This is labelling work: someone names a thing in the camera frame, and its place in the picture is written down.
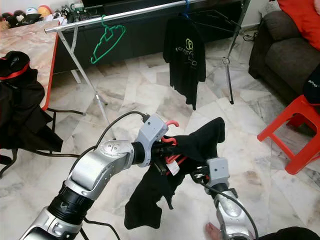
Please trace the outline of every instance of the white tag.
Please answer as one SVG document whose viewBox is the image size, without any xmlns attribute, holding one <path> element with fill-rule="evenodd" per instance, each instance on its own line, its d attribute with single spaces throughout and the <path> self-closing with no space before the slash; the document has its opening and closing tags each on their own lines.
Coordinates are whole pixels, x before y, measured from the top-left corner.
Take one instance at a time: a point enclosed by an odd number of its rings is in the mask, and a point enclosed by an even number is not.
<svg viewBox="0 0 320 240">
<path fill-rule="evenodd" d="M 176 175 L 180 170 L 180 167 L 176 161 L 173 161 L 172 163 L 167 164 L 166 166 L 168 167 L 173 176 Z"/>
</svg>

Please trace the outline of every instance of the green clothes hanger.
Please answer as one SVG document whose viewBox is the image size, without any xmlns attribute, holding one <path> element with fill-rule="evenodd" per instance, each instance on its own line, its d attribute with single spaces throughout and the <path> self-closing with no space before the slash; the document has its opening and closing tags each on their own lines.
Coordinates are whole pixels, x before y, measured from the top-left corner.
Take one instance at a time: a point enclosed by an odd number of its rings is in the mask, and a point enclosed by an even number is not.
<svg viewBox="0 0 320 240">
<path fill-rule="evenodd" d="M 99 43 L 95 46 L 95 49 L 93 51 L 93 56 L 91 57 L 91 60 L 90 60 L 92 64 L 96 64 L 97 62 L 99 62 L 105 55 L 107 55 L 112 49 L 114 49 L 115 46 L 120 41 L 120 39 L 126 33 L 126 27 L 123 25 L 108 27 L 108 25 L 106 25 L 103 20 L 105 16 L 106 15 L 103 15 L 101 17 L 101 23 L 102 23 L 102 26 L 104 26 L 104 34 L 100 38 Z M 121 29 L 121 35 L 118 37 L 118 39 L 115 41 L 115 43 L 104 54 L 97 57 L 97 51 L 100 48 L 100 46 L 103 45 L 104 43 L 109 42 L 115 36 L 114 30 L 117 30 L 117 29 Z"/>
</svg>

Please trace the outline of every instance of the red plastic stool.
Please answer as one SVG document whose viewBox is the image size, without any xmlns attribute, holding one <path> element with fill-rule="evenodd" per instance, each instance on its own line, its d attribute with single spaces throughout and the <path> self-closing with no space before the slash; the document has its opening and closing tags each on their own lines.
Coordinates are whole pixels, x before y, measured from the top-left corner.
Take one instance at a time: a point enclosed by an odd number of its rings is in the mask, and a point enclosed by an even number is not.
<svg viewBox="0 0 320 240">
<path fill-rule="evenodd" d="M 284 151 L 291 160 L 285 167 L 285 170 L 292 175 L 298 173 L 310 162 L 320 158 L 320 155 L 318 155 L 320 153 L 320 115 L 313 106 L 315 104 L 311 105 L 304 95 L 299 96 L 257 136 L 260 142 L 266 137 L 270 137 Z M 274 134 L 274 131 L 288 120 L 287 125 L 298 127 L 306 123 L 316 132 L 316 135 L 297 155 Z"/>
</svg>

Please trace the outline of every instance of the red strap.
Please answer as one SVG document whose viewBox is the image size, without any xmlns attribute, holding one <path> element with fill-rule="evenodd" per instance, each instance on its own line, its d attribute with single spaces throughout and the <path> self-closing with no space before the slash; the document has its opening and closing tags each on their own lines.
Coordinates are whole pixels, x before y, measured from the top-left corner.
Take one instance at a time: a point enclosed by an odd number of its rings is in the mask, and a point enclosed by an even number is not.
<svg viewBox="0 0 320 240">
<path fill-rule="evenodd" d="M 7 79 L 12 79 L 12 78 L 20 76 L 21 74 L 23 74 L 27 71 L 27 69 L 29 68 L 29 65 L 30 65 L 30 63 L 28 62 L 20 71 L 13 72 L 8 76 L 0 76 L 0 80 L 7 80 Z"/>
</svg>

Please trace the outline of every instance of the marble floor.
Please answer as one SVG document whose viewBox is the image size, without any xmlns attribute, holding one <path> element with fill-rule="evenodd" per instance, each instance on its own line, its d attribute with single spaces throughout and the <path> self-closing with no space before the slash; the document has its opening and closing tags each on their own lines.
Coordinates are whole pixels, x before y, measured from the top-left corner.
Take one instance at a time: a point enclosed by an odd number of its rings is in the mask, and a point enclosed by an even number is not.
<svg viewBox="0 0 320 240">
<path fill-rule="evenodd" d="M 230 185 L 252 215 L 259 234 L 289 226 L 307 227 L 320 235 L 320 160 L 296 175 L 284 167 L 288 159 L 269 139 L 257 140 L 263 130 L 285 107 L 281 98 L 263 81 L 248 74 L 252 42 L 237 39 L 231 56 L 231 78 L 235 103 L 228 101 L 225 70 L 221 57 L 230 40 L 206 45 L 206 82 L 198 85 L 196 110 L 169 87 L 169 65 L 162 54 L 147 55 L 86 69 L 99 93 L 108 101 L 110 121 L 131 110 L 157 113 L 163 120 L 177 120 L 168 135 L 189 134 L 216 117 L 226 123 L 226 139 L 218 155 L 229 162 Z M 96 143 L 106 124 L 87 84 L 77 84 L 69 72 L 56 74 L 50 107 L 86 112 L 86 116 L 59 114 L 56 132 L 64 140 L 62 152 L 80 154 Z M 117 139 L 133 141 L 142 123 L 129 116 L 113 128 Z M 282 127 L 279 136 L 295 151 L 310 136 Z M 72 158 L 49 158 L 23 150 L 16 164 L 0 180 L 0 239 L 18 239 L 39 211 L 58 193 L 66 179 Z M 172 200 L 169 210 L 162 199 L 160 229 L 124 227 L 125 204 L 146 168 L 132 168 L 114 176 L 88 212 L 88 219 L 112 224 L 122 240 L 205 240 L 204 225 L 218 224 L 210 196 L 188 176 Z M 116 239 L 107 227 L 84 224 L 90 239 Z"/>
</svg>

